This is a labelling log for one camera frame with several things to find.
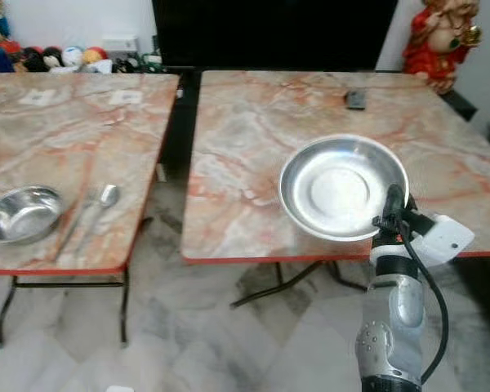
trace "metal spoon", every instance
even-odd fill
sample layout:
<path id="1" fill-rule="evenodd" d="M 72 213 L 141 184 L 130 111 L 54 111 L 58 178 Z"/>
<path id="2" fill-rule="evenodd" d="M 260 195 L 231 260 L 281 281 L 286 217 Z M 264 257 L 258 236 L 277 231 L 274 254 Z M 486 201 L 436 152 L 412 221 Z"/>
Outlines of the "metal spoon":
<path id="1" fill-rule="evenodd" d="M 83 246 L 85 245 L 86 241 L 89 239 L 91 236 L 92 230 L 96 226 L 96 222 L 100 219 L 101 215 L 109 208 L 111 208 L 114 204 L 118 202 L 120 199 L 120 188 L 117 187 L 116 185 L 106 185 L 104 189 L 101 191 L 100 198 L 98 199 L 98 202 L 100 203 L 100 210 L 96 213 L 94 219 L 92 220 L 91 224 L 87 228 L 87 231 L 82 237 L 82 240 L 80 241 L 80 244 L 76 248 L 76 251 L 74 254 L 77 256 L 79 255 L 80 251 L 82 250 Z"/>

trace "tiled floor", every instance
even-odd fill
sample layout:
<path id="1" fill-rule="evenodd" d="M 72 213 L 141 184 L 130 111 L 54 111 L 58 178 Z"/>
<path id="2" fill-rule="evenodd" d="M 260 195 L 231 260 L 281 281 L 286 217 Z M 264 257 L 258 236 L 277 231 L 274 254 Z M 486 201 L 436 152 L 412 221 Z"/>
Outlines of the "tiled floor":
<path id="1" fill-rule="evenodd" d="M 354 338 L 363 295 L 325 269 L 289 292 L 236 310 L 229 303 L 269 285 L 268 265 L 186 266 L 179 253 L 185 180 L 158 184 L 148 206 L 154 221 L 131 263 L 130 345 L 118 342 L 121 292 L 22 289 L 6 321 L 0 392 L 359 391 Z M 302 265 L 286 265 L 293 273 Z M 352 279 L 362 265 L 341 264 Z M 462 282 L 437 272 L 451 313 L 449 352 L 425 391 L 490 392 L 490 329 Z M 0 278 L 0 306 L 7 279 Z M 437 305 L 429 314 L 425 360 L 437 349 Z"/>

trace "metal fork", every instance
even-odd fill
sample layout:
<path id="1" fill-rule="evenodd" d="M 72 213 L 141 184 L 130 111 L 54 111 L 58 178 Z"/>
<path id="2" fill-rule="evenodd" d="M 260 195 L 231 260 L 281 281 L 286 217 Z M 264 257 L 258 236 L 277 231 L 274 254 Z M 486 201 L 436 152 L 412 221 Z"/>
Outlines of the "metal fork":
<path id="1" fill-rule="evenodd" d="M 69 225 L 67 232 L 65 233 L 64 239 L 62 240 L 60 246 L 58 247 L 58 251 L 55 254 L 55 262 L 60 257 L 61 253 L 64 251 L 65 246 L 69 242 L 70 238 L 73 236 L 76 227 L 78 226 L 78 222 L 82 219 L 82 215 L 96 200 L 96 190 L 94 188 L 87 189 L 87 194 L 83 199 L 82 205 L 79 207 L 76 216 L 74 217 L 73 223 Z"/>

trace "stainless steel plate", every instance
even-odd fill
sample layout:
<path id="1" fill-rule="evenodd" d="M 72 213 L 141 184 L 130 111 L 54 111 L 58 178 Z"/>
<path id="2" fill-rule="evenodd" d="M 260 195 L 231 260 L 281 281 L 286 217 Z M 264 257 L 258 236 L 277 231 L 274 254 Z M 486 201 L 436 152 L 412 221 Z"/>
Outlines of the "stainless steel plate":
<path id="1" fill-rule="evenodd" d="M 386 192 L 408 178 L 398 158 L 374 140 L 356 135 L 319 139 L 285 164 L 279 197 L 287 214 L 306 232 L 333 241 L 374 236 L 372 218 L 383 212 Z"/>
<path id="2" fill-rule="evenodd" d="M 33 243 L 48 235 L 62 213 L 58 193 L 46 186 L 14 189 L 0 197 L 0 243 Z"/>

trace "black television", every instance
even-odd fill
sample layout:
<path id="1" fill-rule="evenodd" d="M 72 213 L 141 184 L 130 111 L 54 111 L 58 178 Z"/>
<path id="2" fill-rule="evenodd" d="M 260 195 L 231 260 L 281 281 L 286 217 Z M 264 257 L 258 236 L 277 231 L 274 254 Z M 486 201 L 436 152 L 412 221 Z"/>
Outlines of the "black television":
<path id="1" fill-rule="evenodd" d="M 371 70 L 398 0 L 153 0 L 170 69 Z"/>

